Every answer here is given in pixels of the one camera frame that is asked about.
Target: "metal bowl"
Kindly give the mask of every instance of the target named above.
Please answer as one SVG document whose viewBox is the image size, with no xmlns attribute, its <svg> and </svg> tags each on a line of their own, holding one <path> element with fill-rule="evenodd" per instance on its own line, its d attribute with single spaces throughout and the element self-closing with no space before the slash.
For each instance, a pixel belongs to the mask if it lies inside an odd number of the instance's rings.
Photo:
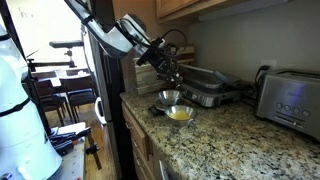
<svg viewBox="0 0 320 180">
<path fill-rule="evenodd" d="M 186 112 L 186 114 L 190 117 L 190 119 L 177 120 L 170 117 L 171 113 L 177 113 L 178 111 Z M 173 124 L 177 127 L 189 126 L 190 122 L 193 121 L 194 118 L 197 116 L 197 111 L 194 108 L 189 106 L 183 106 L 183 105 L 171 106 L 164 113 L 166 117 L 170 119 L 173 122 Z"/>
<path fill-rule="evenodd" d="M 177 90 L 166 90 L 159 93 L 160 101 L 167 106 L 176 105 L 182 97 L 182 93 Z"/>
</svg>

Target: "cabinet door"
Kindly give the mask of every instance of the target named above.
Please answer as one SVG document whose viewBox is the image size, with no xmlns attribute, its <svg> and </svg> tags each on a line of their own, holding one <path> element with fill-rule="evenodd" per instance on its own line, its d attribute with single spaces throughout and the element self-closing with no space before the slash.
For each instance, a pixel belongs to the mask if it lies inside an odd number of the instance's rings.
<svg viewBox="0 0 320 180">
<path fill-rule="evenodd" d="M 156 0 L 157 16 L 161 18 L 200 0 Z"/>
</svg>

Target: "wooden cabinet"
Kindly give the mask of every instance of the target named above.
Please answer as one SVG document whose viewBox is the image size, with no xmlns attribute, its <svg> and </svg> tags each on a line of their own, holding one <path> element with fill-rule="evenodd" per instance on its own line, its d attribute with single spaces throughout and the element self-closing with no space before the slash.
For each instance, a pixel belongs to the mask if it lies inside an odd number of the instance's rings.
<svg viewBox="0 0 320 180">
<path fill-rule="evenodd" d="M 159 23 L 183 21 L 194 23 L 198 16 L 222 10 L 250 0 L 156 0 Z"/>
<path fill-rule="evenodd" d="M 131 133 L 137 176 L 141 180 L 154 180 L 152 143 L 124 103 L 122 103 L 122 111 L 126 126 Z"/>
<path fill-rule="evenodd" d="M 156 0 L 157 16 L 163 17 L 200 0 Z"/>
</svg>

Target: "kitchen counter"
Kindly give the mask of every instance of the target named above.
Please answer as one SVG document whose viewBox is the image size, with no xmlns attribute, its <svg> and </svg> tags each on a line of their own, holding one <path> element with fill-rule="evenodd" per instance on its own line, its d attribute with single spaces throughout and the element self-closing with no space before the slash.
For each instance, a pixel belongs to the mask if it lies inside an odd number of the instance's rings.
<svg viewBox="0 0 320 180">
<path fill-rule="evenodd" d="M 121 94 L 123 102 L 180 179 L 319 179 L 320 143 L 231 103 L 202 108 L 189 128 L 148 108 L 157 93 Z"/>
</svg>

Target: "stainless steel toaster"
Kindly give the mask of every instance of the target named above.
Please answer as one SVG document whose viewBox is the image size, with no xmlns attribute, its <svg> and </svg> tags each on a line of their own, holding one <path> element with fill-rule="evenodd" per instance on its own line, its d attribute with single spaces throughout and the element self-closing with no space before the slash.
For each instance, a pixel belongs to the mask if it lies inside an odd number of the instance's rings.
<svg viewBox="0 0 320 180">
<path fill-rule="evenodd" d="M 320 73 L 265 73 L 259 85 L 255 115 L 320 140 Z"/>
</svg>

